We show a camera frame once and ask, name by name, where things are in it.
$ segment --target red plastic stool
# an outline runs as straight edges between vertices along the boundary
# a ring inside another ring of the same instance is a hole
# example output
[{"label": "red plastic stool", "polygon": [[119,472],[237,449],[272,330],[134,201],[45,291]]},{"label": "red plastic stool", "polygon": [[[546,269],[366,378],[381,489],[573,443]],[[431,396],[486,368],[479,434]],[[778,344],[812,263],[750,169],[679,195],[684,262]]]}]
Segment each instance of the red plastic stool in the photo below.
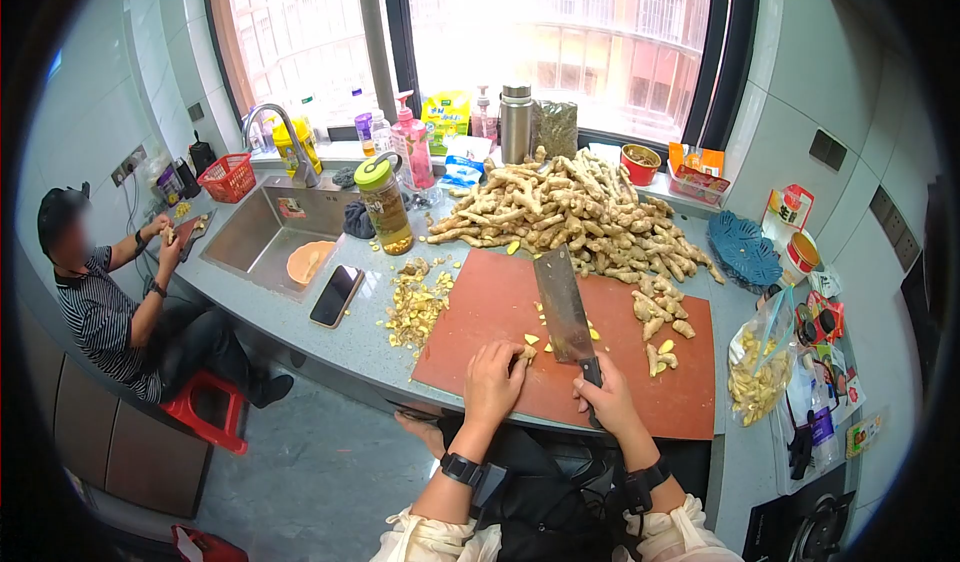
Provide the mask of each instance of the red plastic stool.
[{"label": "red plastic stool", "polygon": [[[194,392],[204,387],[216,387],[230,395],[230,401],[226,405],[226,421],[223,428],[203,420],[197,416],[197,412],[193,409]],[[237,455],[243,455],[247,452],[247,442],[237,436],[237,423],[240,421],[243,402],[244,398],[235,385],[212,375],[206,370],[199,370],[186,383],[175,400],[161,403],[160,407],[166,410],[167,414],[193,428],[199,436],[210,441],[213,445],[219,445]]]}]

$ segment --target red basket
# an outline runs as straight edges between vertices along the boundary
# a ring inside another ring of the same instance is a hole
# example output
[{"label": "red basket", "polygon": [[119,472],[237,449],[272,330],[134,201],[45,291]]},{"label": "red basket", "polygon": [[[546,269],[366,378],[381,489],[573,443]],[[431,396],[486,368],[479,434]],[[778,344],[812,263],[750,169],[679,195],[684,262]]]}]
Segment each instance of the red basket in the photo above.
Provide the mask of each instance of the red basket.
[{"label": "red basket", "polygon": [[199,175],[199,183],[214,200],[235,204],[257,184],[250,154],[227,154]]}]

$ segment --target stainless steel sink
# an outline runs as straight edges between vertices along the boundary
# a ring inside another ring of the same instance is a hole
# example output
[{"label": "stainless steel sink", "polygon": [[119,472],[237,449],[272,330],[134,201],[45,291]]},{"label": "stainless steel sink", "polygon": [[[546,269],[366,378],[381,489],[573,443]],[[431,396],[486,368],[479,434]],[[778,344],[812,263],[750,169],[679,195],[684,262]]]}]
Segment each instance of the stainless steel sink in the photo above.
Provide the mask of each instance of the stainless steel sink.
[{"label": "stainless steel sink", "polygon": [[306,286],[287,274],[287,258],[312,241],[336,241],[343,233],[344,207],[359,197],[293,188],[287,177],[270,177],[226,221],[200,258],[301,301]]}]

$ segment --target smartphone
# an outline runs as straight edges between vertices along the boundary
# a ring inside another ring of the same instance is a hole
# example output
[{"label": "smartphone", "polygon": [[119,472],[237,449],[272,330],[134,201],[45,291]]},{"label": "smartphone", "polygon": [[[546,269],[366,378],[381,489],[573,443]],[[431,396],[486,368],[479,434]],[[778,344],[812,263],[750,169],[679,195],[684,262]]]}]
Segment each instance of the smartphone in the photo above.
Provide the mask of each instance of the smartphone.
[{"label": "smartphone", "polygon": [[337,266],[319,294],[317,304],[310,312],[310,320],[322,327],[337,328],[362,281],[363,271],[359,268]]}]

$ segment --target gray countertop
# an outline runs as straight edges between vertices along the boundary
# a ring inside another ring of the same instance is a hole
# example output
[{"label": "gray countertop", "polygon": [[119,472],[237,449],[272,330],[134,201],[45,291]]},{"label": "gray countertop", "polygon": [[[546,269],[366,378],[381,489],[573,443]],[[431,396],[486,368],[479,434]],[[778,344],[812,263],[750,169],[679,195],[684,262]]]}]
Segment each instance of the gray countertop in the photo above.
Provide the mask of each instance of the gray countertop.
[{"label": "gray countertop", "polygon": [[[258,171],[257,184],[263,184],[267,176],[276,174],[279,173]],[[382,250],[374,252],[366,240],[344,234],[307,286],[301,303],[201,259],[200,253],[212,236],[222,229],[239,206],[213,202],[205,192],[193,201],[191,214],[207,208],[217,208],[218,211],[207,236],[197,243],[190,258],[176,268],[178,280],[189,283],[214,304],[293,350],[405,398],[463,408],[459,396],[411,380],[416,362],[412,352],[402,347],[392,348],[387,341],[389,330],[378,327],[377,320],[387,319],[384,310],[392,304],[394,288],[390,285],[390,278],[396,272],[391,271],[391,266],[401,267],[403,261],[412,256],[432,260],[450,254],[454,260],[463,261],[470,246],[459,240],[439,246],[417,241],[407,254],[387,256]],[[431,211],[431,215],[437,219],[444,217],[452,203],[453,199],[444,194],[444,201]],[[410,212],[410,220],[415,234],[427,234],[423,211]],[[706,220],[678,213],[674,221],[691,243],[707,247]],[[340,326],[331,330],[313,324],[308,315],[333,269],[340,264],[362,268],[366,280],[349,307],[350,316],[344,316]],[[459,272],[451,263],[442,269],[454,277]],[[717,536],[727,546],[739,551],[743,547],[750,508],[778,496],[770,418],[763,418],[746,428],[738,425],[731,416],[730,395],[726,387],[728,343],[740,325],[754,314],[758,297],[731,281],[720,285],[703,270],[678,287],[686,294],[710,303],[716,365],[716,437],[712,444],[706,497],[707,525],[715,527]],[[628,309],[624,313],[631,314],[632,311]],[[557,430],[590,430],[524,414],[511,414],[510,419]]]}]

